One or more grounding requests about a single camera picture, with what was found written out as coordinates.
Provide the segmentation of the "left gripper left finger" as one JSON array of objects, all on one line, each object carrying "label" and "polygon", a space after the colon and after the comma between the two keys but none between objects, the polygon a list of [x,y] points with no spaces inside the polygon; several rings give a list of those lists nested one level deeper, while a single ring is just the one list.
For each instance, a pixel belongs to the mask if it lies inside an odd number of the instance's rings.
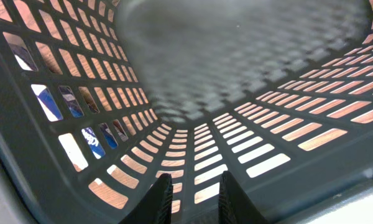
[{"label": "left gripper left finger", "polygon": [[119,224],[171,224],[172,201],[172,176],[164,173]]}]

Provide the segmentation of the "Kleenex tissue multipack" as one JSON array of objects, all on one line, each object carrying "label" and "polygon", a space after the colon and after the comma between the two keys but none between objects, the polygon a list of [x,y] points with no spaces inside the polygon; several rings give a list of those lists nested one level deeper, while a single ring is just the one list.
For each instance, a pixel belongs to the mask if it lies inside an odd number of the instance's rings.
[{"label": "Kleenex tissue multipack", "polygon": [[100,123],[111,124],[112,119],[120,115],[107,112],[102,106],[97,113],[91,112],[78,90],[79,87],[90,90],[94,84],[104,85],[105,82],[70,74],[69,65],[81,68],[75,60],[77,55],[88,58],[96,55],[54,39],[46,42],[45,47],[51,50],[63,74],[54,74],[44,67],[42,53],[30,40],[4,38],[0,44],[14,86],[14,103],[7,109],[6,116],[14,134],[6,136],[6,143],[0,147],[2,159],[13,169],[28,168],[33,162],[40,162],[41,168],[53,167],[62,159],[56,151],[62,148],[76,170],[93,168],[94,153],[85,140],[76,141],[76,138],[83,138],[83,128],[92,127],[106,150],[106,154],[99,155],[97,167],[110,174],[129,172],[132,159],[127,154],[128,145],[119,142],[117,149],[110,149],[98,127]]}]

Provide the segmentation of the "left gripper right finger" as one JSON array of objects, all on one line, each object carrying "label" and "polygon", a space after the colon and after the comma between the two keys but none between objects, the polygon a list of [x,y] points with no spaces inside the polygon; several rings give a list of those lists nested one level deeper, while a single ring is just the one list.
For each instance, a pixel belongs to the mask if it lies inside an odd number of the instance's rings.
[{"label": "left gripper right finger", "polygon": [[218,220],[220,224],[269,224],[230,171],[224,171],[219,181]]}]

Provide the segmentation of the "grey plastic basket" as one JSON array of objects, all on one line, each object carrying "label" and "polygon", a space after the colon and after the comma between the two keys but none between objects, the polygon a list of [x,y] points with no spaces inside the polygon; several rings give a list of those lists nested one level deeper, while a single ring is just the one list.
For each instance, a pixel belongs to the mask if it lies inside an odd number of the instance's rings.
[{"label": "grey plastic basket", "polygon": [[[219,223],[230,171],[269,223],[373,223],[373,1],[0,1],[0,44],[30,40],[77,55],[104,85],[79,87],[110,149],[128,145],[129,172],[81,133],[93,168],[13,169],[0,153],[0,223],[119,223],[164,173],[171,223]],[[0,147],[14,86],[0,49]]]}]

